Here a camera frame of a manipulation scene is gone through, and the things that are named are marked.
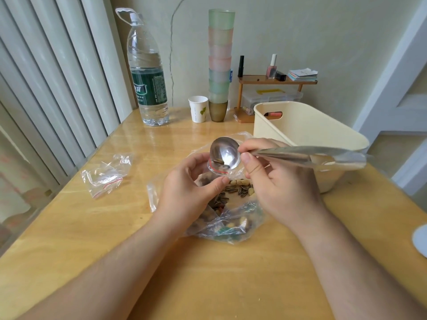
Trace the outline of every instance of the stacked plastic cups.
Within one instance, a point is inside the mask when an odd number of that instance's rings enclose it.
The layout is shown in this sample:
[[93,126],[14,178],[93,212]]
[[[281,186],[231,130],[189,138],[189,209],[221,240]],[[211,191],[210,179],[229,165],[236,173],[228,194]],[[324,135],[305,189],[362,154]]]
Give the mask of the stacked plastic cups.
[[235,12],[209,10],[209,113],[223,121],[228,106]]

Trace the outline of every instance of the left hand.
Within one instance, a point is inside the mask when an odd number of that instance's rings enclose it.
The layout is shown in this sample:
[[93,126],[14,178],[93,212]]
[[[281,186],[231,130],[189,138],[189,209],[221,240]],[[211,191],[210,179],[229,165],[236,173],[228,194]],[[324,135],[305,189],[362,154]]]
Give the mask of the left hand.
[[209,153],[184,159],[166,177],[153,217],[176,233],[183,233],[205,210],[207,203],[230,182],[218,177],[210,184],[197,186],[195,180],[206,168]]

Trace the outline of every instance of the plastic storage box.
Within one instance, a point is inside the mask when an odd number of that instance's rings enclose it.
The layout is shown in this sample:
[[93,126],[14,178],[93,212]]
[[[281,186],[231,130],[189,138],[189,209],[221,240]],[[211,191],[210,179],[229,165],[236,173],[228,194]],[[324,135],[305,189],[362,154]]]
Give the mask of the plastic storage box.
[[[345,124],[300,102],[259,103],[254,107],[254,136],[272,138],[291,146],[324,146],[363,150],[369,140]],[[264,114],[282,112],[276,120],[267,120]],[[344,171],[315,172],[321,193],[334,187]]]
[[242,93],[242,109],[250,116],[254,115],[254,106],[261,102],[297,101],[302,98],[303,93],[285,92],[280,89],[248,90]]

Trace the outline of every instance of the green label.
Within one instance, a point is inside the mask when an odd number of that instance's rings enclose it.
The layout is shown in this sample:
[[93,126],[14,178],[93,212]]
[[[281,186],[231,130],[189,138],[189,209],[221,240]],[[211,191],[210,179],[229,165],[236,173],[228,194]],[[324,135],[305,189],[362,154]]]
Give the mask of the green label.
[[131,73],[139,104],[157,105],[167,102],[163,71],[144,73],[144,70],[140,69]]

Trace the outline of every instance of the brown cup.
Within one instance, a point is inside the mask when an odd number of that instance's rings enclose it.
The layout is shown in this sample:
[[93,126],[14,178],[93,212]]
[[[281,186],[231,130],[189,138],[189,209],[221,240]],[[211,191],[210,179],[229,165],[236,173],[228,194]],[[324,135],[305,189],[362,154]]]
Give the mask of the brown cup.
[[228,107],[228,101],[224,103],[212,103],[209,101],[209,114],[211,115],[211,120],[215,122],[224,121],[226,117]]

